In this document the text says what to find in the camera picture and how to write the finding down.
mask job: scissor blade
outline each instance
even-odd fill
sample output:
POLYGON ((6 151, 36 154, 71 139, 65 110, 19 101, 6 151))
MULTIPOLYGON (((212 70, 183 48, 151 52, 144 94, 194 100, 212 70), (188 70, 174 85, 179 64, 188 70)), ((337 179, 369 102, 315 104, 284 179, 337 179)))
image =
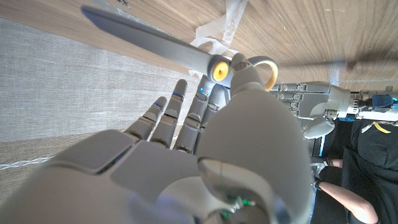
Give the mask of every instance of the scissor blade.
POLYGON ((125 17, 89 6, 82 6, 81 11, 101 30, 207 75, 212 55, 125 17))

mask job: wooden surface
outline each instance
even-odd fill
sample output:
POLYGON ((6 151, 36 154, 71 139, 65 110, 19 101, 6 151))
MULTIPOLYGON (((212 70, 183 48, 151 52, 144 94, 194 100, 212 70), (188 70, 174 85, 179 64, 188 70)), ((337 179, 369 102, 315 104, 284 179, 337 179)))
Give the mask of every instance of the wooden surface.
MULTIPOLYGON (((117 0, 114 6, 186 42, 195 29, 225 13, 224 0, 117 0)), ((0 16, 95 47, 179 72, 164 60, 98 30, 80 12, 89 0, 2 0, 0 16)), ((248 2, 231 48, 248 57, 267 55, 280 67, 279 82, 335 81, 343 88, 398 88, 397 1, 248 2)), ((259 68, 264 80, 269 70, 259 68)))

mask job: yellow pivot screw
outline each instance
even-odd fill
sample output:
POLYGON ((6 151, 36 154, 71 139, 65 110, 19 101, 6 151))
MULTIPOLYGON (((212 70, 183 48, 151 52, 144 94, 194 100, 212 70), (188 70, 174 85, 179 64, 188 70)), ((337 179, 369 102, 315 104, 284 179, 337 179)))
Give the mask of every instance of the yellow pivot screw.
POLYGON ((214 80, 220 82, 223 81, 224 78, 228 74, 229 66, 226 62, 218 62, 213 69, 213 78, 214 80))

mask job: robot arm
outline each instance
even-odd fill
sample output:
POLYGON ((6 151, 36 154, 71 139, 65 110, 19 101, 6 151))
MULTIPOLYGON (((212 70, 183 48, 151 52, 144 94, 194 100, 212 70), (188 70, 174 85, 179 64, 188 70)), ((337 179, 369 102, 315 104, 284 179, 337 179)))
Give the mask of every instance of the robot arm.
POLYGON ((350 91, 326 82, 278 84, 271 91, 291 113, 311 119, 303 128, 307 139, 319 138, 334 128, 333 120, 372 119, 396 124, 398 91, 350 91))
POLYGON ((184 80, 167 106, 160 97, 124 133, 95 134, 43 164, 2 206, 0 223, 308 222, 307 149, 297 120, 254 69, 266 57, 230 61, 126 18, 82 10, 100 29, 207 76, 173 150, 184 80))

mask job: yellow scissor handle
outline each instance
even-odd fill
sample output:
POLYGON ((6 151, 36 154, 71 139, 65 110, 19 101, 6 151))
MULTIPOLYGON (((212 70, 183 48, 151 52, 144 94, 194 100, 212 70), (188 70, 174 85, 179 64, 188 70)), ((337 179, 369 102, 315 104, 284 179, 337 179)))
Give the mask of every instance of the yellow scissor handle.
POLYGON ((250 63, 253 64, 254 67, 256 65, 260 65, 263 63, 266 63, 267 65, 269 65, 271 67, 271 70, 272 70, 271 77, 268 79, 268 82, 264 85, 265 91, 270 91, 271 88, 275 85, 276 80, 278 78, 278 66, 276 65, 276 63, 273 61, 273 59, 271 59, 269 57, 265 57, 265 56, 257 56, 257 57, 249 58, 248 60, 250 63))

